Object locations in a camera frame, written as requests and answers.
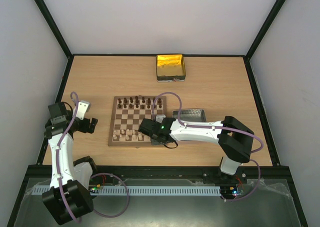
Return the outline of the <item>wooden chess board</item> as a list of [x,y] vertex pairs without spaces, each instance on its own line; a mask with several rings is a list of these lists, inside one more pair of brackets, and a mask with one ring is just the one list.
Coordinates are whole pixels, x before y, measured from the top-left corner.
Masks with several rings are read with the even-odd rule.
[[109,147],[153,147],[151,138],[138,131],[144,118],[152,117],[155,96],[115,96],[113,98],[112,115],[109,126]]

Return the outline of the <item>silver metal tray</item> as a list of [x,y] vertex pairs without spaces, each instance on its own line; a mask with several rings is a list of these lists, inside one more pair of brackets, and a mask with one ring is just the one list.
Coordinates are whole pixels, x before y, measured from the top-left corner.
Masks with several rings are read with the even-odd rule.
[[182,109],[180,111],[182,122],[206,122],[206,115],[203,109]]

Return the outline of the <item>gold tin box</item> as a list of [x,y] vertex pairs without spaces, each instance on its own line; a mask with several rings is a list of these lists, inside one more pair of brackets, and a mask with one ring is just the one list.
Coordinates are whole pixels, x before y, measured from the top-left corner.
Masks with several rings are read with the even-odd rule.
[[182,54],[158,54],[156,56],[158,82],[182,82],[186,79],[186,67]]

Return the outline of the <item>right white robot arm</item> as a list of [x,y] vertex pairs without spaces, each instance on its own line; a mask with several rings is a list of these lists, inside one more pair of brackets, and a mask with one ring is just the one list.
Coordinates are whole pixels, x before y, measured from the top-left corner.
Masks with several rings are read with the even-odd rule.
[[161,121],[144,118],[138,131],[164,146],[184,141],[219,145],[225,156],[218,178],[224,183],[233,180],[238,167],[250,161],[254,141],[254,132],[233,116],[216,122],[182,121],[174,117],[164,117]]

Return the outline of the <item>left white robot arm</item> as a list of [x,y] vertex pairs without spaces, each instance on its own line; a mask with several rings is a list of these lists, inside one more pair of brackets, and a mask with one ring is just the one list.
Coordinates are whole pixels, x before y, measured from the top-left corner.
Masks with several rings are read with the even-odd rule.
[[58,225],[77,220],[94,208],[89,183],[97,166],[90,156],[73,159],[74,133],[92,134],[98,123],[96,118],[85,118],[90,106],[84,100],[71,109],[64,102],[48,106],[50,118],[44,137],[51,150],[52,174],[42,202]]

